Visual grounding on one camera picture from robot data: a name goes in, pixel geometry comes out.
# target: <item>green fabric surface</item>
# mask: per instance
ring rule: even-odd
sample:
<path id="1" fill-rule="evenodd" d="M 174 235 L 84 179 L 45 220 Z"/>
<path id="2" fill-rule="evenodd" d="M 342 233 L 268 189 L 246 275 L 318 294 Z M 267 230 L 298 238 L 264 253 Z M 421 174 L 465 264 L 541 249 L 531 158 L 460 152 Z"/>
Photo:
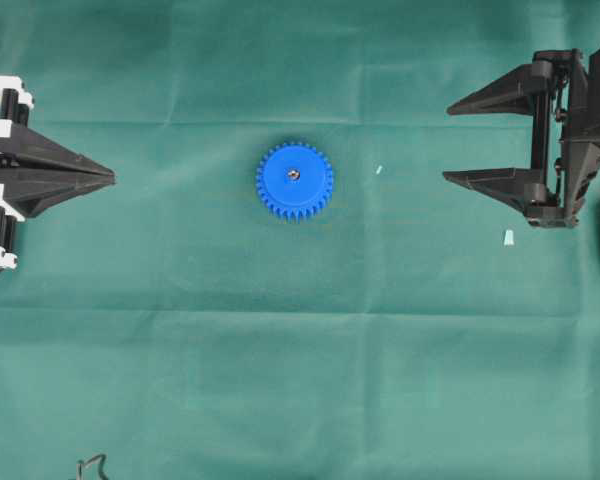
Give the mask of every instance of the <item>green fabric surface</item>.
<path id="1" fill-rule="evenodd" d="M 600 0 L 0 1 L 31 127 L 118 174 L 0 275 L 0 480 L 600 479 L 600 178 L 544 231 L 441 175 L 526 165 L 445 109 L 573 47 Z M 255 193 L 285 140 L 310 222 Z"/>

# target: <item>small white debris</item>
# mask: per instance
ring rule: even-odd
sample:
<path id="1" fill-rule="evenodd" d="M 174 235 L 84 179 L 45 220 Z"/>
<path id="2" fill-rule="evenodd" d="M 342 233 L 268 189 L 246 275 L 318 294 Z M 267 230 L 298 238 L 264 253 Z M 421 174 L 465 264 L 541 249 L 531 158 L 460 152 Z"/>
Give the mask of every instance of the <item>small white debris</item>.
<path id="1" fill-rule="evenodd" d="M 504 246 L 505 247 L 513 247 L 516 244 L 515 235 L 513 230 L 506 230 L 504 232 Z"/>

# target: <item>blue gear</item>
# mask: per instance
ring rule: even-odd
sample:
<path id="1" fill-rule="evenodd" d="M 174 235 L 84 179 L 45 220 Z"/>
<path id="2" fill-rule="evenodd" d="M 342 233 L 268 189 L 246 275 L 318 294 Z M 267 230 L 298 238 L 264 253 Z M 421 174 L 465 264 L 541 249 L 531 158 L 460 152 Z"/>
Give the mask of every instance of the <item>blue gear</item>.
<path id="1" fill-rule="evenodd" d="M 303 143 L 285 143 L 264 156 L 256 175 L 262 203 L 280 218 L 307 219 L 327 206 L 333 170 L 327 157 Z"/>

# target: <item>black cable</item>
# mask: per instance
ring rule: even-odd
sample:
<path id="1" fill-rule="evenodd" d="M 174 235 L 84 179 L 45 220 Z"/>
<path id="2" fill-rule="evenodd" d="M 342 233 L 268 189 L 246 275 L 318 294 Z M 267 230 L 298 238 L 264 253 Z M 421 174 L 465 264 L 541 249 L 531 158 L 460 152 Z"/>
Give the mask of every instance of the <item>black cable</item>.
<path id="1" fill-rule="evenodd" d="M 104 453 L 101 453 L 100 455 L 96 455 L 95 457 L 93 457 L 90 460 L 87 460 L 86 462 L 80 460 L 78 462 L 78 473 L 77 473 L 77 477 L 76 480 L 84 480 L 82 473 L 84 470 L 86 470 L 87 468 L 89 468 L 91 465 L 94 465 L 95 463 L 98 464 L 98 478 L 100 480 L 109 480 L 109 477 L 107 477 L 104 473 L 104 463 L 107 461 L 107 456 Z"/>

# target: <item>screw head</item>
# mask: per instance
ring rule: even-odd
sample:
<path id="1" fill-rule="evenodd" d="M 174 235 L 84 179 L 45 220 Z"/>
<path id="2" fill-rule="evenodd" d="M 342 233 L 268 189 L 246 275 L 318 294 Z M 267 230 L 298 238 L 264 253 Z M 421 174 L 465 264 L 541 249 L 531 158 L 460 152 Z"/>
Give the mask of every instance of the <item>screw head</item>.
<path id="1" fill-rule="evenodd" d="M 300 180 L 300 172 L 298 170 L 296 170 L 295 168 L 293 170 L 289 170 L 289 173 L 287 173 L 287 176 L 294 182 L 297 180 Z"/>

